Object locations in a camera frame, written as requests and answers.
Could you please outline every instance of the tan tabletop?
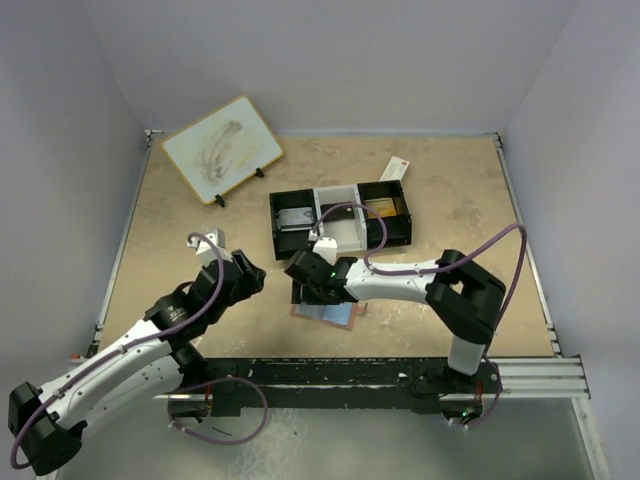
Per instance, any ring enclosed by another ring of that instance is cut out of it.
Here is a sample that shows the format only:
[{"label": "tan tabletop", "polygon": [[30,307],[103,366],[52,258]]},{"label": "tan tabletop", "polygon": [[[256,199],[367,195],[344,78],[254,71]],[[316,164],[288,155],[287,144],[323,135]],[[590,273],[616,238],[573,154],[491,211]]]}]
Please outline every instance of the tan tabletop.
[{"label": "tan tabletop", "polygon": [[[393,155],[411,162],[402,181],[413,218],[412,245],[375,257],[387,262],[472,251],[515,221],[506,182],[488,137],[281,137],[285,156],[227,195],[226,208],[202,205],[156,142],[107,312],[102,345],[142,317],[156,299],[193,280],[199,263],[186,247],[192,231],[226,233],[267,271],[265,289],[228,309],[195,340],[207,357],[446,356],[451,334],[428,306],[370,301],[353,330],[290,316],[290,279],[274,257],[269,193],[376,181]],[[520,239],[510,234],[478,262],[511,281]],[[538,292],[527,262],[493,356],[552,356]]]}]

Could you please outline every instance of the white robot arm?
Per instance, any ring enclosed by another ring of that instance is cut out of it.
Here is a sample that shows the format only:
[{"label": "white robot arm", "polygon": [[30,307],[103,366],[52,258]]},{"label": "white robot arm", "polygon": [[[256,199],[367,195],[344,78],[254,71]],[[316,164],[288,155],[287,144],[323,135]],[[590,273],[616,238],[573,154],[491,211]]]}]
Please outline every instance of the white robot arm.
[{"label": "white robot arm", "polygon": [[[208,379],[190,340],[227,307],[262,291],[266,274],[241,250],[229,254],[221,231],[193,235],[190,246],[202,263],[194,282],[160,298],[120,339],[75,370],[40,388],[25,382],[11,392],[14,468],[31,466],[37,475],[57,470],[83,438],[125,407]],[[18,447],[28,463],[18,463]]]},{"label": "white robot arm", "polygon": [[[361,300],[406,300],[429,305],[453,333],[449,367],[474,375],[500,320],[506,287],[473,261],[446,273],[424,273],[458,262],[464,255],[445,250],[422,263],[369,263],[336,259],[335,241],[320,238],[299,250],[285,273],[293,278],[293,303],[331,305]],[[462,283],[458,292],[453,286]]]}]

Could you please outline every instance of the white wall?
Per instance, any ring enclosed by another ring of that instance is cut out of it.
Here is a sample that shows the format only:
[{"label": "white wall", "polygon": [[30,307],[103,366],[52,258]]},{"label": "white wall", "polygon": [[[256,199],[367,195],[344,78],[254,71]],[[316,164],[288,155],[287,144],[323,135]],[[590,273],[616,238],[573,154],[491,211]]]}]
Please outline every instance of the white wall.
[{"label": "white wall", "polygon": [[562,348],[616,478],[638,478],[640,2],[578,3],[505,141]]},{"label": "white wall", "polygon": [[505,128],[575,0],[84,0],[146,127],[246,93],[287,132]]},{"label": "white wall", "polygon": [[143,137],[79,2],[0,1],[0,413],[87,347]]}]

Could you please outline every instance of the white arm segment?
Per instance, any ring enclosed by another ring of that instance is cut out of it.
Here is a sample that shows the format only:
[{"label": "white arm segment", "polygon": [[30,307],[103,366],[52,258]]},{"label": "white arm segment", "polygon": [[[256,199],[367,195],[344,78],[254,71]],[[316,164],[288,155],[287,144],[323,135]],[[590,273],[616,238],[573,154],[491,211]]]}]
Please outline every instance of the white arm segment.
[{"label": "white arm segment", "polygon": [[[435,260],[422,263],[372,263],[372,267],[385,271],[415,270],[436,268]],[[373,300],[387,298],[390,300],[406,300],[408,302],[427,303],[427,285],[433,282],[435,274],[418,275],[379,275],[371,272],[358,260],[351,265],[347,273],[345,290],[357,300]]]},{"label": "white arm segment", "polygon": [[[427,304],[427,286],[433,282],[435,274],[420,275],[417,272],[436,268],[438,265],[435,260],[408,264],[373,263],[371,266],[385,271],[415,270],[416,273],[398,276],[378,275],[371,272],[363,260],[358,260],[349,269],[345,285],[345,290],[353,298],[357,300],[387,298]],[[478,371],[485,347],[486,345],[470,343],[454,335],[448,357],[449,367],[465,375],[474,375]]]},{"label": "white arm segment", "polygon": [[[218,247],[218,253],[220,253],[222,260],[227,262],[232,261],[231,255],[224,249],[225,235],[222,230],[214,228],[211,233],[207,234],[207,238]],[[187,246],[196,251],[196,257],[200,260],[203,267],[208,266],[216,259],[211,247],[197,237],[187,241]]]},{"label": "white arm segment", "polygon": [[[75,370],[42,385],[42,393],[39,396],[40,400],[42,402],[47,400],[49,397],[54,395],[56,391],[74,375],[74,373],[84,370],[92,363],[103,358],[109,352],[118,350],[121,345],[135,340],[136,338],[146,337],[147,335],[157,333],[158,331],[158,328],[152,322],[138,320],[122,337],[91,359],[84,362]],[[157,338],[144,342],[131,350],[124,351],[76,383],[64,394],[62,398],[53,402],[47,409],[47,412],[56,412],[59,415],[59,420],[57,421],[58,425],[62,428],[69,429],[81,420],[85,420],[87,413],[98,402],[100,402],[103,397],[113,392],[116,387],[129,379],[129,377],[135,375],[136,372],[141,371],[141,369],[147,367],[152,362],[156,362],[157,360],[166,357],[170,353],[171,346],[169,343]],[[171,376],[172,378],[175,378],[175,373],[172,373]],[[145,382],[142,375],[140,375],[139,378]]]},{"label": "white arm segment", "polygon": [[87,412],[84,417],[87,427],[82,431],[82,440],[86,441],[104,425],[149,402],[156,395],[176,390],[182,383],[182,378],[180,367],[170,355],[150,363],[118,385]]}]

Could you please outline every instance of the wire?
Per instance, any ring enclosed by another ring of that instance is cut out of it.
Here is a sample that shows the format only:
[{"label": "wire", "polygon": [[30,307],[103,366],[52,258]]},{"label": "wire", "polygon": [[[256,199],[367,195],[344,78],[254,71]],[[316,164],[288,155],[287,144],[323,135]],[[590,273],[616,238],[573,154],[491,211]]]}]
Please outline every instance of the wire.
[{"label": "wire", "polygon": [[231,436],[229,432],[225,432],[224,430],[220,430],[219,428],[216,428],[216,427],[211,427],[211,430],[215,430],[216,432],[226,435],[227,437]]},{"label": "wire", "polygon": [[498,368],[498,365],[496,365],[494,362],[490,361],[486,356],[484,356],[483,358],[484,358],[484,361],[486,363],[491,365],[491,367],[495,370],[496,375],[498,376],[498,385],[499,385],[499,387],[498,387],[498,391],[496,392],[496,396],[493,397],[493,400],[491,401],[491,405],[489,405],[489,408],[487,408],[487,411],[480,418],[478,418],[477,420],[475,420],[473,422],[469,422],[469,423],[466,423],[466,424],[455,423],[455,422],[451,422],[450,420],[448,420],[443,415],[443,418],[447,421],[447,423],[449,425],[455,425],[457,427],[464,428],[465,430],[468,429],[468,428],[477,427],[481,423],[484,423],[485,421],[487,421],[487,419],[496,410],[496,407],[498,406],[498,400],[500,399],[500,395],[502,395],[502,391],[503,391],[502,379],[500,378],[500,369]]},{"label": "wire", "polygon": [[258,428],[256,428],[252,433],[250,433],[246,437],[238,438],[237,440],[219,440],[217,438],[207,437],[206,435],[202,435],[202,434],[200,434],[198,432],[194,432],[193,430],[189,430],[186,427],[184,427],[183,425],[181,425],[178,422],[178,420],[173,416],[171,411],[169,411],[169,409],[167,409],[167,413],[169,414],[169,420],[171,421],[171,423],[169,425],[174,427],[174,428],[177,428],[181,432],[186,433],[187,435],[189,435],[191,437],[197,438],[198,440],[202,440],[202,441],[205,441],[205,442],[208,442],[208,443],[212,443],[213,445],[227,445],[227,446],[230,446],[230,445],[242,445],[243,443],[247,443],[249,440],[254,439],[262,431],[262,429],[265,427],[265,425],[267,424],[267,417],[269,416],[269,405],[267,403],[267,397],[264,395],[264,392],[262,390],[260,390],[260,388],[255,383],[251,382],[250,380],[247,380],[246,378],[240,378],[240,377],[217,378],[215,380],[209,380],[208,382],[204,382],[204,383],[201,383],[199,385],[192,385],[190,387],[181,388],[180,390],[176,390],[174,393],[190,392],[192,390],[198,390],[200,388],[208,387],[208,386],[211,386],[211,385],[217,385],[219,383],[225,383],[225,382],[242,383],[244,385],[247,385],[247,386],[253,388],[258,393],[258,395],[260,396],[260,400],[262,400],[262,406],[263,406],[262,420],[260,420],[260,424],[258,425]]},{"label": "wire", "polygon": [[[209,415],[209,410],[205,408],[200,408],[200,405],[197,402],[190,402],[188,400],[172,400],[170,393],[167,396],[169,397],[169,403],[179,403],[179,404],[183,404],[191,407],[194,410],[194,412],[197,414],[195,418],[199,421],[202,421],[204,418],[207,417],[207,415]],[[188,415],[180,414],[179,416],[186,417]]]},{"label": "wire", "polygon": [[132,340],[131,342],[125,343],[124,345],[122,345],[121,349],[115,349],[109,352],[104,357],[101,357],[97,359],[95,362],[91,363],[90,365],[87,365],[86,368],[84,368],[83,370],[80,370],[79,372],[75,373],[69,380],[67,380],[66,383],[64,383],[58,389],[58,391],[55,394],[51,395],[51,397],[49,397],[47,400],[42,402],[42,404],[38,408],[36,408],[36,410],[27,419],[27,421],[24,423],[24,425],[16,435],[13,446],[11,447],[11,454],[10,454],[10,463],[13,469],[22,470],[31,466],[29,462],[18,463],[18,449],[20,448],[20,445],[22,444],[24,437],[26,436],[29,429],[33,426],[33,424],[40,418],[40,416],[46,413],[47,409],[58,398],[62,398],[64,393],[67,392],[71,387],[73,387],[80,380],[88,376],[90,373],[94,372],[96,369],[110,362],[117,356],[126,354],[131,348],[134,348],[142,343],[148,342],[150,340],[154,340],[156,338],[164,338],[164,337],[173,335],[183,330],[184,328],[187,328],[189,325],[196,322],[202,315],[204,315],[213,306],[214,302],[218,298],[218,295],[220,295],[220,290],[222,289],[222,283],[224,279],[224,261],[216,245],[214,245],[214,243],[211,240],[209,240],[209,238],[206,235],[203,235],[202,233],[198,233],[198,232],[193,232],[188,235],[187,240],[191,241],[191,239],[193,239],[194,237],[199,238],[201,241],[205,242],[211,248],[211,250],[213,251],[216,257],[216,260],[218,261],[218,284],[216,285],[216,288],[213,294],[211,295],[211,298],[207,301],[207,303],[204,304],[204,306],[200,310],[198,310],[196,313],[194,313],[191,317],[189,317],[184,322],[178,325],[174,325],[173,327],[170,327],[166,330],[162,330],[157,333],[147,335],[146,337],[141,337],[141,338]]},{"label": "wire", "polygon": [[476,386],[476,393],[473,397],[474,402],[479,402],[482,399],[482,394],[484,393],[484,386],[482,385],[482,380],[478,381],[478,385]]},{"label": "wire", "polygon": [[208,385],[206,390],[204,391],[204,403],[209,410],[211,410],[212,402],[210,400],[211,397],[211,385]]},{"label": "wire", "polygon": [[318,232],[318,228],[320,227],[320,224],[324,221],[324,219],[328,215],[330,215],[332,212],[334,212],[334,211],[336,211],[336,210],[338,210],[340,208],[360,208],[362,210],[366,210],[368,212],[373,213],[375,215],[376,219],[378,220],[378,222],[380,223],[380,226],[382,227],[382,240],[380,241],[380,244],[376,248],[374,248],[372,250],[369,250],[364,255],[364,258],[362,259],[364,261],[364,264],[366,265],[366,267],[371,272],[377,273],[378,275],[397,276],[397,275],[413,275],[413,274],[427,275],[427,274],[433,274],[433,273],[447,273],[447,272],[450,272],[452,270],[455,270],[458,267],[461,267],[462,265],[465,265],[465,264],[469,263],[471,260],[476,258],[478,255],[480,255],[481,253],[484,253],[489,248],[491,248],[493,245],[495,245],[499,240],[501,240],[509,232],[511,232],[513,230],[519,230],[520,231],[521,242],[520,242],[520,251],[518,253],[518,261],[516,263],[516,269],[515,269],[515,271],[513,273],[513,279],[511,280],[511,285],[509,286],[509,290],[508,290],[507,294],[505,295],[504,301],[502,302],[502,307],[500,308],[500,312],[498,313],[498,321],[500,321],[502,319],[502,317],[504,316],[504,313],[507,311],[507,308],[509,307],[509,304],[511,303],[511,298],[513,297],[513,294],[515,293],[516,286],[518,285],[518,280],[520,279],[520,273],[522,272],[522,266],[524,265],[524,258],[525,258],[525,255],[527,253],[527,230],[524,227],[524,225],[522,225],[520,223],[513,223],[513,224],[503,228],[500,232],[498,232],[492,238],[490,238],[485,243],[480,245],[478,248],[476,248],[469,255],[461,258],[460,260],[458,260],[457,262],[452,263],[451,265],[446,265],[444,267],[436,267],[436,268],[425,268],[425,269],[421,269],[421,270],[417,270],[417,271],[416,270],[387,271],[387,270],[380,270],[378,268],[375,268],[373,266],[373,264],[369,260],[372,255],[378,253],[380,250],[382,250],[384,248],[384,246],[387,243],[387,238],[388,238],[387,226],[384,223],[384,220],[382,220],[382,217],[380,216],[380,214],[376,210],[374,210],[373,208],[368,207],[366,205],[359,204],[359,203],[340,203],[338,205],[334,205],[333,207],[329,208],[326,212],[324,212],[322,214],[320,219],[318,219],[316,224],[313,226],[312,231],[317,233]]},{"label": "wire", "polygon": [[188,281],[188,282],[182,282],[180,285],[178,285],[174,292],[181,292],[182,290],[184,290],[185,288],[187,288],[189,285],[193,285],[193,281]]}]

